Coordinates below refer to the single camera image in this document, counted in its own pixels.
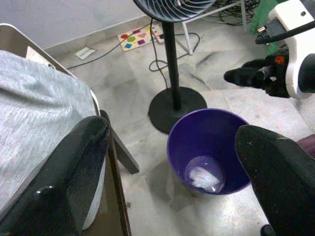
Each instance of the fan grille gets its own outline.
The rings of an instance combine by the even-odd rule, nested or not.
[[[134,0],[147,15],[164,22],[180,22],[201,14],[216,0]]]

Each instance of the standing fan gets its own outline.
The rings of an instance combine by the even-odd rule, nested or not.
[[[171,89],[158,93],[149,108],[153,126],[168,134],[185,114],[206,108],[207,103],[196,91],[179,86],[174,23],[202,13],[216,0],[134,0],[147,15],[162,22]]]

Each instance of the floor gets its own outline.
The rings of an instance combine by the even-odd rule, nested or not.
[[[182,33],[176,25],[176,33]],[[262,90],[240,88],[226,83],[225,71],[266,55],[254,37],[242,27],[198,20],[188,24],[201,41],[191,57],[179,60],[180,83],[200,92],[209,108],[232,111],[250,124],[277,131],[299,140],[313,133],[315,98],[305,101],[274,98]],[[183,36],[177,37],[185,44]],[[97,52],[87,60],[107,52],[117,38],[95,44]],[[185,51],[177,47],[178,55]],[[159,59],[165,59],[163,45],[157,45]],[[81,63],[73,54],[57,58],[65,67]],[[93,63],[71,70],[95,92],[114,129],[140,166],[130,175],[121,166],[121,175],[131,230],[134,236],[259,236],[267,219],[252,187],[226,196],[196,197],[184,188],[167,163],[167,135],[155,130],[148,118],[152,98],[165,88],[158,72],[148,66],[154,60],[152,45],[124,53],[119,47]]]

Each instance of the purple trash bin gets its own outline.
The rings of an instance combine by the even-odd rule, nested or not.
[[[167,155],[177,177],[205,194],[230,194],[249,185],[250,179],[235,152],[235,134],[248,124],[236,114],[221,109],[202,109],[182,117],[168,137]],[[189,174],[200,167],[219,181],[205,190],[193,185]]]

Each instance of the baseboard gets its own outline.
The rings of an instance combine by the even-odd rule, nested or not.
[[[47,52],[52,57],[57,58],[64,54],[79,51],[84,47],[92,46],[93,44],[99,43],[108,38],[112,38],[117,34],[124,33],[138,27],[142,27],[145,24],[148,24],[150,22],[150,19],[151,18],[148,16],[142,16],[140,18],[127,21],[110,28],[101,29],[88,35],[75,38],[68,42],[55,45],[53,47],[45,49],[45,52]]]

